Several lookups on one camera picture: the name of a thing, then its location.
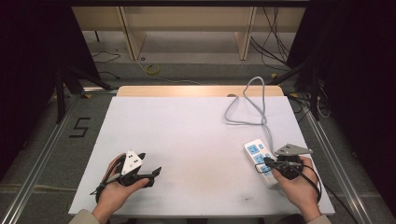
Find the wooden plank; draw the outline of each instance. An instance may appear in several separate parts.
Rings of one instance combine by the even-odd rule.
[[[123,86],[117,96],[227,96],[243,95],[246,86]],[[262,86],[250,86],[247,96],[261,96]],[[279,86],[265,86],[265,96],[283,96]]]

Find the black device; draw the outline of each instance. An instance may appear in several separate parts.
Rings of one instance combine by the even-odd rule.
[[[277,169],[287,179],[296,178],[304,168],[299,156],[278,156],[276,161],[265,157],[264,163],[271,169]]]
[[[115,181],[127,187],[140,179],[148,178],[149,182],[143,188],[152,187],[155,182],[154,179],[160,174],[162,167],[157,168],[150,175],[139,175],[138,172],[143,164],[142,160],[145,159],[145,157],[146,153],[136,155],[132,150],[120,156],[107,171],[105,178],[96,190],[91,193],[91,195],[96,195],[96,202],[99,202],[100,194],[105,189],[106,185]],[[115,174],[110,176],[114,169],[116,169]]]

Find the wrist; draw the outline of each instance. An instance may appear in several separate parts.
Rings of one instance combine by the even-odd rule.
[[[305,219],[305,222],[307,222],[307,223],[314,220],[315,218],[321,216],[321,213],[320,213],[320,210],[319,210],[317,204],[301,206],[301,207],[299,207],[299,209]]]
[[[107,211],[103,207],[96,205],[92,211],[92,215],[101,223],[106,224],[111,217],[111,212]]]

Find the power outlet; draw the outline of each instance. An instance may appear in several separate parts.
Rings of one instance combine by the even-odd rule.
[[[254,156],[253,160],[256,162],[256,164],[262,164],[264,163],[264,156],[262,154],[259,154],[257,156]]]
[[[259,176],[264,182],[265,186],[267,188],[271,188],[272,186],[276,185],[277,181],[271,172],[271,168],[264,163],[264,157],[271,159],[274,159],[274,157],[271,156],[271,152],[262,143],[262,141],[260,139],[256,139],[246,143],[244,151],[254,168],[259,173]]]

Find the hand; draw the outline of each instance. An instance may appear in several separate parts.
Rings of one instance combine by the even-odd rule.
[[[303,165],[313,168],[312,161],[309,158],[300,156],[300,159]],[[280,187],[285,191],[289,201],[300,209],[306,222],[321,216],[318,209],[317,192],[308,181],[300,175],[289,180],[276,169],[272,172]],[[312,170],[305,167],[302,173],[315,184],[318,183],[317,176]]]
[[[121,156],[122,154],[108,165],[106,174],[113,163]],[[113,176],[115,173],[116,169],[113,169],[110,176]],[[128,187],[121,185],[117,181],[107,184],[100,195],[98,204],[92,211],[93,216],[96,217],[101,224],[107,223],[111,215],[124,205],[128,197],[135,191],[145,187],[148,182],[148,179],[141,179]]]

